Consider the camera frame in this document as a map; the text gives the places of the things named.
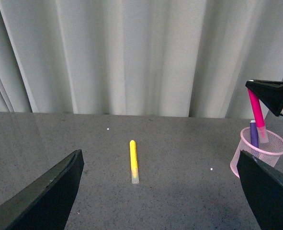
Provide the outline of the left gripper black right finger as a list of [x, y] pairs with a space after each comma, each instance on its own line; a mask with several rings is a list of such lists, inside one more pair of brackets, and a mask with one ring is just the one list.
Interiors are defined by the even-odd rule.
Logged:
[[237, 163], [242, 189], [262, 230], [283, 230], [283, 173], [247, 151]]

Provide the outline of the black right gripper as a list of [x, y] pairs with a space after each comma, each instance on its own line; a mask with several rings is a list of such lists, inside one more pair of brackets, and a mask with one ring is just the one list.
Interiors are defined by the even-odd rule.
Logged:
[[275, 115], [283, 116], [283, 81], [249, 80], [245, 85]]

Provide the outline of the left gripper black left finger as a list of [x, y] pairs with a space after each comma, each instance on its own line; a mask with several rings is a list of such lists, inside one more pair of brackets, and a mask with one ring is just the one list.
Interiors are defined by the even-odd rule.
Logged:
[[76, 150], [0, 205], [0, 230], [63, 230], [84, 167]]

